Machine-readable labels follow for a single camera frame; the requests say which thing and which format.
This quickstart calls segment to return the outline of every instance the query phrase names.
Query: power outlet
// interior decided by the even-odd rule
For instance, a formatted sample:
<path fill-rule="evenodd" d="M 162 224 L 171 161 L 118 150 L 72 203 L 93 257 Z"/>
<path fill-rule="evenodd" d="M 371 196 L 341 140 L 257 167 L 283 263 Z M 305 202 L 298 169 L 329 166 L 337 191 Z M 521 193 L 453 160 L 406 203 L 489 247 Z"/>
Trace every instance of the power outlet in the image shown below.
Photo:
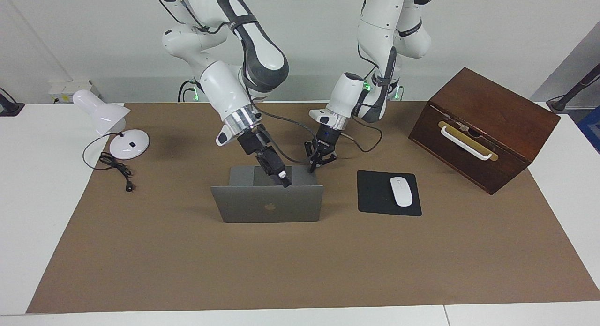
<path fill-rule="evenodd" d="M 98 89 L 90 81 L 50 82 L 50 85 L 48 94 L 53 104 L 72 104 L 73 94 L 82 89 L 94 93 L 97 97 L 100 96 Z"/>

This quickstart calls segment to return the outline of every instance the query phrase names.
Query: computer mouse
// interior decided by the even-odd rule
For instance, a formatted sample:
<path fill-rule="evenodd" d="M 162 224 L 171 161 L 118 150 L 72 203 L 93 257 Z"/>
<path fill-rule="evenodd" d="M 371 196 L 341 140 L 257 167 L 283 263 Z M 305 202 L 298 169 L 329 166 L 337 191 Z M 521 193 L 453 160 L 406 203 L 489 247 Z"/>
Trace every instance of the computer mouse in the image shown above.
<path fill-rule="evenodd" d="M 404 177 L 392 177 L 390 178 L 392 185 L 392 191 L 394 192 L 394 199 L 396 204 L 400 207 L 409 207 L 412 204 L 412 192 L 409 182 Z"/>

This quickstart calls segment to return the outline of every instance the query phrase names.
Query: power cord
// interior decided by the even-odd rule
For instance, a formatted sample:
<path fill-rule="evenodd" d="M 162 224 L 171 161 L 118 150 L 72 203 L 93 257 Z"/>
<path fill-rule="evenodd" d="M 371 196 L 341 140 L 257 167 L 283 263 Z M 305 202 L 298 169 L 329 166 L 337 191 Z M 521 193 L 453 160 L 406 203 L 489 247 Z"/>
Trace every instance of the power cord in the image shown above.
<path fill-rule="evenodd" d="M 195 89 L 186 89 L 184 91 L 183 98 L 182 98 L 183 102 L 186 102 L 186 92 L 194 92 L 195 93 Z"/>
<path fill-rule="evenodd" d="M 273 119 L 279 119 L 282 121 L 287 121 L 289 123 L 292 123 L 294 125 L 300 126 L 304 129 L 306 129 L 307 132 L 309 132 L 312 136 L 313 136 L 313 142 L 317 142 L 317 136 L 315 135 L 315 133 L 313 132 L 313 130 L 309 129 L 306 125 L 304 125 L 303 123 L 300 123 L 298 121 L 294 121 L 293 119 L 288 119 L 286 117 L 281 117 L 279 115 L 275 115 L 275 114 L 271 114 L 268 112 L 265 112 L 264 110 L 261 110 L 261 108 L 258 108 L 255 104 L 255 102 L 252 100 L 252 98 L 250 97 L 250 93 L 248 90 L 248 87 L 246 86 L 246 93 L 248 93 L 248 98 L 250 99 L 250 102 L 252 104 L 252 106 L 254 108 L 256 108 L 257 111 L 259 111 L 260 113 L 263 113 L 264 115 L 268 116 L 268 117 L 272 117 Z M 266 130 L 263 129 L 259 129 L 274 145 L 275 149 L 277 149 L 277 151 L 283 155 L 283 157 L 285 157 L 287 160 L 294 162 L 294 163 L 301 163 L 301 164 L 308 164 L 310 162 L 310 160 L 317 154 L 317 149 L 315 149 L 315 151 L 311 154 L 311 156 L 308 156 L 306 159 L 302 159 L 302 160 L 296 160 L 296 159 L 292 159 L 291 157 L 289 157 L 284 151 L 281 150 L 281 148 L 279 148 L 279 145 L 277 144 L 277 141 L 275 141 L 272 136 L 266 132 Z"/>
<path fill-rule="evenodd" d="M 358 143 L 358 141 L 356 141 L 353 137 L 349 136 L 346 133 L 342 133 L 341 135 L 344 136 L 345 138 L 351 140 L 352 142 L 354 142 L 354 144 L 358 147 L 358 149 L 360 149 L 360 151 L 362 151 L 363 153 L 370 153 L 371 151 L 373 151 L 373 149 L 377 148 L 377 146 L 379 145 L 379 143 L 381 142 L 381 140 L 383 139 L 383 131 L 377 127 L 372 127 L 369 125 L 365 125 L 364 123 L 358 121 L 358 119 L 354 116 L 352 116 L 352 119 L 354 121 L 356 121 L 356 123 L 358 123 L 358 125 L 364 126 L 366 128 L 370 128 L 370 129 L 375 129 L 379 132 L 379 140 L 377 140 L 377 143 L 375 143 L 375 145 L 373 145 L 373 147 L 369 148 L 369 149 L 364 149 L 360 146 L 360 144 Z"/>
<path fill-rule="evenodd" d="M 365 5 L 367 5 L 367 0 L 362 1 L 362 8 L 360 9 L 360 15 L 362 15 L 362 12 L 365 10 Z M 371 70 L 371 72 L 373 72 L 373 70 L 375 70 L 375 68 L 379 68 L 379 66 L 376 63 L 374 63 L 373 61 L 362 56 L 362 54 L 360 53 L 360 44 L 358 44 L 358 41 L 356 42 L 356 50 L 358 51 L 358 56 L 360 57 L 360 59 L 363 59 L 367 63 L 373 64 L 374 67 Z"/>
<path fill-rule="evenodd" d="M 163 3 L 163 0 L 158 0 L 158 2 L 160 2 L 160 4 L 163 6 L 163 8 L 165 8 L 165 10 L 167 10 L 167 12 L 169 13 L 169 15 L 171 15 L 171 17 L 173 17 L 173 19 L 177 22 L 180 23 L 182 25 L 186 25 L 186 23 L 180 21 L 177 19 L 177 17 L 174 16 L 174 14 L 171 12 L 171 10 L 169 10 L 169 8 L 167 8 L 167 6 Z M 189 6 L 187 5 L 186 2 L 184 2 L 184 0 L 180 0 L 181 4 L 184 6 L 184 8 L 186 8 L 188 14 L 194 19 L 194 21 L 199 25 L 198 30 L 200 30 L 201 32 L 205 32 L 208 34 L 217 34 L 219 31 L 221 31 L 221 28 L 225 25 L 227 25 L 226 22 L 221 23 L 217 29 L 215 31 L 210 31 L 210 28 L 208 26 L 202 25 L 202 23 L 200 23 L 200 21 L 195 17 L 195 15 L 191 12 L 191 10 L 189 9 Z"/>
<path fill-rule="evenodd" d="M 184 93 L 184 87 L 188 83 L 194 83 L 194 81 L 193 80 L 186 80 L 186 81 L 184 81 L 184 83 L 182 83 L 182 85 L 180 86 L 180 91 L 177 94 L 177 102 L 181 102 L 181 96 L 182 96 L 182 93 Z"/>
<path fill-rule="evenodd" d="M 99 138 L 93 140 L 92 142 L 90 142 L 84 149 L 83 149 L 83 153 L 81 154 L 81 158 L 83 159 L 83 163 L 86 164 L 86 166 L 92 168 L 93 170 L 111 170 L 111 169 L 116 169 L 118 170 L 124 177 L 125 177 L 125 181 L 126 181 L 126 186 L 125 186 L 125 191 L 126 192 L 132 192 L 133 189 L 135 188 L 135 186 L 133 185 L 133 183 L 131 183 L 131 181 L 129 180 L 129 177 L 131 177 L 131 175 L 133 175 L 133 173 L 131 172 L 131 170 L 129 170 L 129 168 L 127 168 L 126 165 L 118 162 L 118 160 L 116 159 L 116 157 L 114 157 L 111 153 L 108 153 L 107 151 L 103 151 L 102 153 L 100 153 L 100 157 L 99 157 L 99 161 L 102 162 L 103 164 L 106 164 L 107 167 L 106 168 L 96 168 L 94 166 L 91 166 L 86 160 L 85 160 L 85 152 L 88 150 L 88 148 L 90 148 L 90 146 L 92 144 L 94 144 L 94 142 L 97 142 L 98 140 L 105 138 L 106 136 L 110 136 L 110 135 L 118 135 L 118 136 L 123 136 L 122 133 L 108 133 L 108 134 L 104 134 L 103 136 L 100 136 Z"/>
<path fill-rule="evenodd" d="M 244 78 L 246 78 L 246 80 L 250 80 L 250 78 L 247 75 L 247 70 L 246 70 L 246 44 L 244 43 L 244 41 L 242 40 L 242 48 L 244 48 L 244 62 L 242 63 L 242 74 L 244 75 Z M 286 117 L 281 117 L 280 115 L 275 115 L 269 112 L 265 112 L 264 110 L 261 110 L 261 108 L 258 108 L 258 106 L 256 106 L 255 101 L 252 99 L 252 95 L 250 95 L 250 89 L 249 87 L 244 84 L 245 87 L 245 91 L 246 91 L 246 95 L 248 96 L 248 100 L 250 100 L 250 103 L 252 104 L 252 106 L 254 108 L 256 108 L 257 111 L 259 111 L 260 113 L 263 113 L 264 115 L 268 116 L 268 117 L 272 117 L 273 119 L 278 119 L 281 121 L 286 121 L 289 123 L 292 123 L 293 125 L 302 127 L 303 129 L 306 129 L 307 132 L 309 132 L 312 136 L 313 136 L 313 142 L 317 142 L 317 135 L 313 132 L 313 130 L 311 130 L 307 125 L 300 123 L 298 121 L 294 121 L 293 119 L 288 119 Z M 270 134 L 268 134 L 268 132 L 261 130 L 261 132 L 269 139 L 271 140 L 271 142 L 273 143 L 273 145 L 275 146 L 275 149 L 281 154 L 283 155 L 283 157 L 285 157 L 287 160 L 294 162 L 294 163 L 301 163 L 301 164 L 309 164 L 310 160 L 317 155 L 317 149 L 315 149 L 315 151 L 313 151 L 313 153 L 308 156 L 306 159 L 302 159 L 302 160 L 296 160 L 296 159 L 292 159 L 291 157 L 289 157 L 284 151 L 281 150 L 281 148 L 279 148 L 279 145 L 277 144 L 277 142 L 275 140 L 273 140 L 272 136 Z"/>
<path fill-rule="evenodd" d="M 371 70 L 369 71 L 369 73 L 362 78 L 363 80 L 367 80 L 367 78 L 369 77 L 369 75 L 371 75 L 373 73 L 373 71 L 375 71 L 375 68 L 377 68 L 377 65 L 373 66 L 373 68 L 371 68 Z"/>
<path fill-rule="evenodd" d="M 173 13 L 171 12 L 171 10 L 169 10 L 169 8 L 167 8 L 167 5 L 165 5 L 165 4 L 163 3 L 163 0 L 158 0 L 158 2 L 159 2 L 159 3 L 160 3 L 162 6 L 163 6 L 163 8 L 165 8 L 165 10 L 167 10 L 167 12 L 169 12 L 169 15 L 171 15 L 171 17 L 173 17 L 173 19 L 174 19 L 176 22 L 180 23 L 181 25 L 185 25 L 185 24 L 186 24 L 186 23 L 183 23 L 182 21 L 178 20 L 178 19 L 177 19 L 177 18 L 176 18 L 176 17 L 173 15 Z"/>

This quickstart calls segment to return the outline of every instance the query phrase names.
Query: mouse pad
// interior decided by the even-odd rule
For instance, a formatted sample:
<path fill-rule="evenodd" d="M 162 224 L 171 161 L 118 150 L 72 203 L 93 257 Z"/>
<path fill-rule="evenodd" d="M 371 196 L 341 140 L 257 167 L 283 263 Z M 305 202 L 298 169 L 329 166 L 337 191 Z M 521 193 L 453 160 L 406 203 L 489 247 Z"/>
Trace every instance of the mouse pad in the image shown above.
<path fill-rule="evenodd" d="M 411 187 L 413 202 L 408 207 L 396 204 L 390 178 L 404 177 Z M 420 216 L 419 191 L 413 174 L 399 174 L 359 170 L 356 173 L 358 183 L 358 210 L 363 213 Z"/>

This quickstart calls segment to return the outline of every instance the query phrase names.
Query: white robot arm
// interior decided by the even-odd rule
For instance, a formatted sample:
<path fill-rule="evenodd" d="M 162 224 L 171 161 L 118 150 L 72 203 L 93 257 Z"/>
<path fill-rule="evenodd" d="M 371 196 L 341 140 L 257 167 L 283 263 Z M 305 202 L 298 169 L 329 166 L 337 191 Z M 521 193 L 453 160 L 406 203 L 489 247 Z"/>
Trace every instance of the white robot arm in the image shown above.
<path fill-rule="evenodd" d="M 324 110 L 310 117 L 321 124 L 317 143 L 306 142 L 311 170 L 336 160 L 336 142 L 347 121 L 355 116 L 367 123 L 379 121 L 386 102 L 398 89 L 401 57 L 419 59 L 431 46 L 422 26 L 422 6 L 431 0 L 366 0 L 358 25 L 358 51 L 375 68 L 366 78 L 345 73 L 339 78 Z"/>
<path fill-rule="evenodd" d="M 161 0 L 161 4 L 171 6 L 167 10 L 182 24 L 164 33 L 165 49 L 189 64 L 197 86 L 223 121 L 217 145 L 237 138 L 248 155 L 256 153 L 259 164 L 277 183 L 291 185 L 285 164 L 268 145 L 261 114 L 250 101 L 251 97 L 263 100 L 287 78 L 285 55 L 243 0 Z M 219 32 L 225 25 L 242 44 L 242 66 L 226 64 L 204 52 L 225 42 L 227 34 Z"/>

